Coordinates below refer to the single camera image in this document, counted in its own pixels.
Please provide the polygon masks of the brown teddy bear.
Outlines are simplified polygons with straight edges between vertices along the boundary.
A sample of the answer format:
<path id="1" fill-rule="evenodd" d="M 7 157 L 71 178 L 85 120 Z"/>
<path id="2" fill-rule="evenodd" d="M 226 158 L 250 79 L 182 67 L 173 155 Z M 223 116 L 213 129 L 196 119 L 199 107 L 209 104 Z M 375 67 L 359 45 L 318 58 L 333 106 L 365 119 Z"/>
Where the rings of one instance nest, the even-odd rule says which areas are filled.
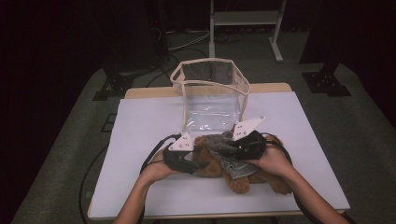
<path id="1" fill-rule="evenodd" d="M 194 144 L 196 146 L 202 147 L 202 151 L 200 153 L 193 153 L 192 160 L 195 162 L 208 161 L 209 164 L 205 169 L 198 170 L 196 174 L 204 177 L 223 177 L 228 187 L 236 194 L 245 194 L 249 192 L 249 188 L 251 184 L 260 184 L 260 183 L 268 183 L 272 188 L 273 192 L 277 194 L 289 194 L 292 193 L 291 187 L 279 176 L 272 175 L 265 172 L 263 169 L 259 168 L 259 171 L 253 175 L 249 175 L 248 177 L 240 177 L 236 179 L 232 179 L 230 175 L 228 175 L 223 168 L 220 167 L 220 164 L 215 160 L 215 158 L 210 154 L 207 146 L 204 142 L 204 135 L 198 136 L 194 140 Z"/>

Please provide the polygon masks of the white metal stand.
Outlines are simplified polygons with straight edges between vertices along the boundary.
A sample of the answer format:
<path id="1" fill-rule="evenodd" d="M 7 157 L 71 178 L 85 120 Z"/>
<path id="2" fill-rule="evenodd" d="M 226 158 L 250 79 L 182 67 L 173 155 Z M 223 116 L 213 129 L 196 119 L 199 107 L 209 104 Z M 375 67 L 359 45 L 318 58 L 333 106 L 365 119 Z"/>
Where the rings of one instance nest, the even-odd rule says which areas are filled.
<path id="1" fill-rule="evenodd" d="M 214 0 L 210 0 L 209 19 L 209 56 L 216 56 L 215 28 L 217 26 L 243 25 L 274 25 L 273 35 L 269 37 L 269 44 L 278 63 L 284 61 L 277 45 L 278 35 L 284 17 L 287 0 L 281 0 L 279 10 L 264 11 L 216 11 Z"/>

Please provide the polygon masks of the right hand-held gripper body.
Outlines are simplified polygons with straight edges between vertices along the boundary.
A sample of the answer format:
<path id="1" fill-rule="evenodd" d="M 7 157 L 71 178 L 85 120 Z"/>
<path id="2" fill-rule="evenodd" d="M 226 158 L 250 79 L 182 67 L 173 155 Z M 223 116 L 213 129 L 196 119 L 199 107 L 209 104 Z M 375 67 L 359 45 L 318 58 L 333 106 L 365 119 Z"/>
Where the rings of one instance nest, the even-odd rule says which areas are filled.
<path id="1" fill-rule="evenodd" d="M 240 153 L 234 158 L 240 161 L 257 160 L 261 157 L 266 147 L 266 140 L 257 131 L 257 128 L 265 121 L 265 117 L 243 120 L 233 127 L 233 141 L 235 141 Z"/>

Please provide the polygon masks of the person's left hand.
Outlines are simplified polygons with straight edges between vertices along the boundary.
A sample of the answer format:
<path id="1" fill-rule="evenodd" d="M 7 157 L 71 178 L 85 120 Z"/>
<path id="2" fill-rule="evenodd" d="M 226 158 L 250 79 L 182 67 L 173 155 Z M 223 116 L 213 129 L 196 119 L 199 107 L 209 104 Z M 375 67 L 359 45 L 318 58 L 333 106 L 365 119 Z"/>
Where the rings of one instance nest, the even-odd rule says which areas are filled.
<path id="1" fill-rule="evenodd" d="M 138 177 L 138 180 L 152 185 L 156 181 L 163 180 L 169 175 L 176 173 L 177 171 L 172 170 L 164 163 L 163 152 L 160 151 L 148 163 L 142 174 Z"/>

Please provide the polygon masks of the grey fuzzy doll sweater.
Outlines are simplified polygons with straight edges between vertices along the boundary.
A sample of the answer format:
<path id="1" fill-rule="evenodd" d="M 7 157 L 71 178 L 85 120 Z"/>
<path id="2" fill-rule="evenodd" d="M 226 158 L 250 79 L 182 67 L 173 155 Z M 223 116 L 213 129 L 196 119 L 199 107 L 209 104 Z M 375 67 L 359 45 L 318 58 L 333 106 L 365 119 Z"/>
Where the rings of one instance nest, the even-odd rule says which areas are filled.
<path id="1" fill-rule="evenodd" d="M 233 140 L 231 132 L 224 132 L 221 134 L 208 134 L 204 136 L 204 142 L 210 154 L 220 164 L 220 167 L 231 176 L 232 179 L 240 177 L 248 177 L 259 171 L 259 168 L 253 164 L 238 161 L 234 157 L 223 157 L 221 152 L 229 148 L 235 148 L 225 143 L 226 140 Z"/>

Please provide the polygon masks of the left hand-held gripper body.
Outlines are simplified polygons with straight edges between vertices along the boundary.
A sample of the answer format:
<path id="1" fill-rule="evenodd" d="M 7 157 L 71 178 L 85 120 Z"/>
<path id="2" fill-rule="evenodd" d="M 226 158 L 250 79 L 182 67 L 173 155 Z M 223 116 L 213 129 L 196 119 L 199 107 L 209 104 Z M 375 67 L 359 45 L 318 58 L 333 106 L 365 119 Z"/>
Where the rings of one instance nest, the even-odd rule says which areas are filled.
<path id="1" fill-rule="evenodd" d="M 189 133 L 183 133 L 174 143 L 163 150 L 163 161 L 172 170 L 192 175 L 199 164 L 186 159 L 194 151 Z"/>

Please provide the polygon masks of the clear plastic bag beige trim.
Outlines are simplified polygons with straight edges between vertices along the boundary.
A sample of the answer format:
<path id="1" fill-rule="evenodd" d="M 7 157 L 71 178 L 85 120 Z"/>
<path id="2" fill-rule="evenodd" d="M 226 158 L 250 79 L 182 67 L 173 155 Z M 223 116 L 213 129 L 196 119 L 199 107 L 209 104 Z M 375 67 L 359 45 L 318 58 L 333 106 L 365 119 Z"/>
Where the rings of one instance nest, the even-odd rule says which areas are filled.
<path id="1" fill-rule="evenodd" d="M 183 61 L 170 81 L 184 101 L 184 131 L 223 132 L 244 118 L 250 84 L 232 60 Z"/>

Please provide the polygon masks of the black metal stand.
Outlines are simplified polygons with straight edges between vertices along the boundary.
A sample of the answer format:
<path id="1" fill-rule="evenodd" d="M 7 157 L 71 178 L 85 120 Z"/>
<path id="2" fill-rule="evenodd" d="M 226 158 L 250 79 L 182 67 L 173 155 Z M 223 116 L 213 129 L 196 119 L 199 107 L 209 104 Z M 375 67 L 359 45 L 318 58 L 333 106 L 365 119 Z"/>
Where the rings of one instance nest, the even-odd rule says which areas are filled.
<path id="1" fill-rule="evenodd" d="M 342 61 L 343 38 L 312 30 L 307 38 L 300 63 L 323 63 L 318 71 L 303 72 L 302 76 L 312 93 L 326 93 L 330 97 L 350 96 L 345 85 L 335 76 Z"/>
<path id="2" fill-rule="evenodd" d="M 124 60 L 106 63 L 103 66 L 106 80 L 92 99 L 94 101 L 106 101 L 109 97 L 122 97 L 132 88 L 136 78 L 155 71 L 157 67 L 157 64 L 133 64 Z"/>

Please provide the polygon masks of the person's right hand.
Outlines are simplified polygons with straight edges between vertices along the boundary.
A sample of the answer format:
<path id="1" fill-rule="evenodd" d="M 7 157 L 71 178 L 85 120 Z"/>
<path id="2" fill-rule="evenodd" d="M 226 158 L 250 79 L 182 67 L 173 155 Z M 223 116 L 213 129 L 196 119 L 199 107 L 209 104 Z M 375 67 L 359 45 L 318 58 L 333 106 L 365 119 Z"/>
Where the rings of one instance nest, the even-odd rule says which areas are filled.
<path id="1" fill-rule="evenodd" d="M 280 149 L 269 147 L 257 160 L 247 160 L 248 163 L 254 164 L 265 172 L 278 175 L 284 178 L 290 178 L 296 174 L 296 170 L 286 159 Z"/>

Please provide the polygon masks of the dark floor hatch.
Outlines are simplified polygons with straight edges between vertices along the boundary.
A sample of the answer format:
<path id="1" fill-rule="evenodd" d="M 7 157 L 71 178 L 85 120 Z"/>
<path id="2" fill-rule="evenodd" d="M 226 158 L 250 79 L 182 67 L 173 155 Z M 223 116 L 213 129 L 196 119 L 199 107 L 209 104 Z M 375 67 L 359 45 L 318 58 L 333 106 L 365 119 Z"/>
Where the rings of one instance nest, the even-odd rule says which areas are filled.
<path id="1" fill-rule="evenodd" d="M 107 115 L 106 120 L 102 126 L 101 132 L 102 133 L 111 133 L 112 129 L 114 127 L 115 124 L 115 120 L 116 120 L 116 113 L 110 113 Z"/>

